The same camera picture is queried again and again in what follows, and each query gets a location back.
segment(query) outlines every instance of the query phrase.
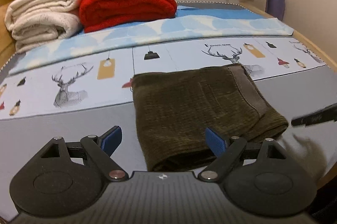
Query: white printed panel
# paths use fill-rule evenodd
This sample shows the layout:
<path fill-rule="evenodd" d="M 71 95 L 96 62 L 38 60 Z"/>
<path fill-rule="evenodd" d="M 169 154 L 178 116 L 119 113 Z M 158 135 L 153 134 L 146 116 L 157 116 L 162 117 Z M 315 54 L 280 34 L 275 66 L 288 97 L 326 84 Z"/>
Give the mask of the white printed panel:
<path fill-rule="evenodd" d="M 0 86 L 5 86 L 0 95 L 0 119 L 131 102 L 128 82 L 133 76 L 130 48 L 63 61 L 8 77 Z"/>
<path fill-rule="evenodd" d="M 134 71 L 174 72 L 241 63 L 253 80 L 260 80 L 324 65 L 316 56 L 305 53 L 302 44 L 296 44 L 304 48 L 299 50 L 289 41 L 297 42 L 293 38 L 237 37 L 136 47 Z M 148 52 L 153 58 L 145 58 Z"/>

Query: gray bed sheet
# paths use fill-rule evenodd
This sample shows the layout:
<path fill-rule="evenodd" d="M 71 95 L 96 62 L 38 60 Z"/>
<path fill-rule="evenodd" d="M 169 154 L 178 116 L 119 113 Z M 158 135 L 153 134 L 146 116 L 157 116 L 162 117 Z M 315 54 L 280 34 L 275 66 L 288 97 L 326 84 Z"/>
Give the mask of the gray bed sheet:
<path fill-rule="evenodd" d="M 329 104 L 337 103 L 337 76 L 327 66 L 255 82 L 267 101 L 287 120 Z M 136 135 L 133 103 L 0 122 L 0 215 L 13 218 L 17 211 L 9 195 L 15 173 L 52 137 L 79 141 L 87 135 L 101 135 L 114 125 L 123 140 L 112 158 L 129 175 L 146 165 Z M 311 127 L 289 127 L 278 142 L 316 180 L 337 161 L 337 123 Z"/>

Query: blue gripper pad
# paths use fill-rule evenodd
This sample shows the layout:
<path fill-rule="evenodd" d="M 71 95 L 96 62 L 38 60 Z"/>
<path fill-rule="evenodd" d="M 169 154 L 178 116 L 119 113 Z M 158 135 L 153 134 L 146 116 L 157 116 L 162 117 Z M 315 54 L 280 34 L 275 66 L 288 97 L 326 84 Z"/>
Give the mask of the blue gripper pad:
<path fill-rule="evenodd" d="M 218 134 L 212 131 L 210 128 L 205 130 L 206 144 L 211 149 L 216 157 L 219 157 L 226 151 L 226 141 L 224 141 Z"/>
<path fill-rule="evenodd" d="M 111 156 L 122 142 L 122 129 L 114 126 L 104 135 L 99 137 L 98 145 L 108 155 Z"/>

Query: silver screw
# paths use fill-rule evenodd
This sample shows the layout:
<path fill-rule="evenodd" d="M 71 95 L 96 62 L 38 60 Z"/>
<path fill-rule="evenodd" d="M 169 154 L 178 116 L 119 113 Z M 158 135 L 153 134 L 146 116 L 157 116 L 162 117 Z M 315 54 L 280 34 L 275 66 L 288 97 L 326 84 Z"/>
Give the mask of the silver screw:
<path fill-rule="evenodd" d="M 204 179 L 216 179 L 218 174 L 213 171 L 204 171 L 201 173 L 201 177 Z"/>
<path fill-rule="evenodd" d="M 114 179 L 120 179 L 125 176 L 125 172 L 122 170 L 113 170 L 109 173 L 109 176 Z"/>

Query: red blanket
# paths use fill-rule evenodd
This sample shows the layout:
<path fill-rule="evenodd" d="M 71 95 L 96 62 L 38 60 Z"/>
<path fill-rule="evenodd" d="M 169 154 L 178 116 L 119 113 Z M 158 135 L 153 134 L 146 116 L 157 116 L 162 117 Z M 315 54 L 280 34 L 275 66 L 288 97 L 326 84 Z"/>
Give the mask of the red blanket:
<path fill-rule="evenodd" d="M 84 32 L 133 21 L 174 17 L 175 0 L 82 0 L 80 21 Z"/>

